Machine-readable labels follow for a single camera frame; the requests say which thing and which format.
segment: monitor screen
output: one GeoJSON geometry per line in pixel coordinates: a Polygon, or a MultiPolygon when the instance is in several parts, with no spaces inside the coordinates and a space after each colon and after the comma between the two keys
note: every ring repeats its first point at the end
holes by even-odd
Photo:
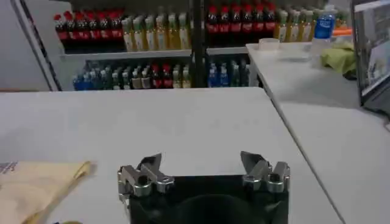
{"type": "Polygon", "coordinates": [[[356,68],[364,98],[390,77],[390,1],[363,1],[352,7],[356,68]]]}

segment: white tabletop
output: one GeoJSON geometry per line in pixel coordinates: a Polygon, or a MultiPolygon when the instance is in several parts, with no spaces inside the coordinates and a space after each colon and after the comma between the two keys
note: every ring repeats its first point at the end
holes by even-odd
{"type": "Polygon", "coordinates": [[[294,51],[302,53],[298,49],[287,51],[289,60],[283,54],[251,53],[281,116],[346,223],[388,223],[385,120],[358,107],[356,82],[294,61],[294,51]]]}
{"type": "Polygon", "coordinates": [[[289,223],[340,223],[262,89],[1,94],[0,104],[1,161],[97,164],[48,223],[127,223],[116,171],[144,156],[163,152],[168,175],[227,175],[244,173],[240,150],[290,165],[289,223]]]}

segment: shelf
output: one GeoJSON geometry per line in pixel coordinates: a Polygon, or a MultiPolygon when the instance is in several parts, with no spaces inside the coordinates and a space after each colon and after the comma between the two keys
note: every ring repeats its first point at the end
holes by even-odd
{"type": "Polygon", "coordinates": [[[226,54],[248,54],[248,50],[243,47],[213,47],[207,48],[208,55],[226,55],[226,54]]]}
{"type": "Polygon", "coordinates": [[[171,51],[139,51],[139,52],[118,52],[118,53],[97,53],[97,54],[63,54],[62,60],[109,60],[127,58],[172,58],[190,57],[191,50],[171,51]]]}

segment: beige paper bag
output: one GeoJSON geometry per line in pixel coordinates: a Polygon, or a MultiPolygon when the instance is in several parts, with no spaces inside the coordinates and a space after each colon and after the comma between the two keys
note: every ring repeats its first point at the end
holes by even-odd
{"type": "Polygon", "coordinates": [[[79,177],[85,163],[0,163],[0,223],[39,223],[79,177]]]}

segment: green cloth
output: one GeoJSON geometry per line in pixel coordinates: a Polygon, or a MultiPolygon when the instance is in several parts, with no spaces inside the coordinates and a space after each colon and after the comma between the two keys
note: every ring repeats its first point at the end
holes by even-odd
{"type": "Polygon", "coordinates": [[[337,72],[345,74],[356,68],[353,44],[350,42],[336,43],[330,49],[325,49],[321,54],[323,66],[330,66],[337,72]]]}

